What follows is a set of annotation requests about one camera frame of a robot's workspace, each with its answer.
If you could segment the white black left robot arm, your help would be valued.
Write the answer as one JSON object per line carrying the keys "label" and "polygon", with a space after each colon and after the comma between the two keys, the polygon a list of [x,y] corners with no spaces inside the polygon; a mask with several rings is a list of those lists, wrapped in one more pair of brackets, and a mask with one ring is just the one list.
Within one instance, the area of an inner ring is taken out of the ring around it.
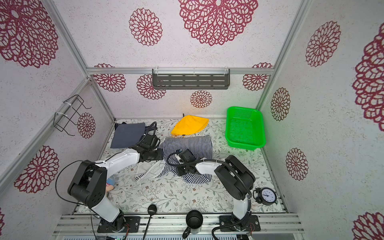
{"label": "white black left robot arm", "polygon": [[162,149],[142,153],[134,149],[126,149],[99,163],[83,161],[68,187],[68,194],[85,204],[104,221],[117,222],[120,225],[122,213],[106,197],[107,179],[129,166],[145,161],[161,161],[163,158]]}

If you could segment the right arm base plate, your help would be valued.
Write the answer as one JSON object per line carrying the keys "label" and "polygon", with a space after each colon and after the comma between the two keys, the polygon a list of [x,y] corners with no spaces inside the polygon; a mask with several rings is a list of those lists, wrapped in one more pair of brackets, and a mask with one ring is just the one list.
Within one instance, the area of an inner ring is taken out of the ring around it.
{"label": "right arm base plate", "polygon": [[250,215],[247,219],[241,221],[236,226],[228,227],[228,225],[239,222],[235,216],[219,216],[219,223],[221,232],[259,232],[261,230],[261,225],[259,219],[256,215]]}

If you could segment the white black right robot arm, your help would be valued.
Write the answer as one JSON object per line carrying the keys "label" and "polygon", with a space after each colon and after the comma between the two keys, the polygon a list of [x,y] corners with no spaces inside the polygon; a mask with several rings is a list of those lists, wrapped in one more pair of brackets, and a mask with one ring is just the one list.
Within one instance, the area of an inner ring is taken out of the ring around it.
{"label": "white black right robot arm", "polygon": [[226,191],[233,197],[232,215],[237,221],[249,220],[251,216],[252,193],[256,180],[253,173],[235,156],[230,155],[224,160],[196,158],[189,151],[174,153],[177,162],[167,164],[183,172],[216,176]]}

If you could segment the grey blue tank top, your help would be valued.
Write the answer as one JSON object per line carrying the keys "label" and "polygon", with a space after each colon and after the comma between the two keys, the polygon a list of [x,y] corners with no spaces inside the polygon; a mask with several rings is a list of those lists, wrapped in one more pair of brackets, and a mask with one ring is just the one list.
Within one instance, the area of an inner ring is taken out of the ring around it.
{"label": "grey blue tank top", "polygon": [[111,142],[111,149],[131,148],[140,142],[144,135],[150,131],[156,132],[157,122],[146,126],[145,123],[121,124],[115,123],[114,137]]}

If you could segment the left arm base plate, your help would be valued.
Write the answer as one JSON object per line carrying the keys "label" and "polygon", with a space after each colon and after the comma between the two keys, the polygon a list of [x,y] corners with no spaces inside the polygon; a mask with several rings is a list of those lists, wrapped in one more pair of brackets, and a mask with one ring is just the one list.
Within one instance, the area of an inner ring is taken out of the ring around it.
{"label": "left arm base plate", "polygon": [[101,219],[97,233],[137,233],[139,231],[140,221],[141,218],[137,216],[118,217],[112,223]]}

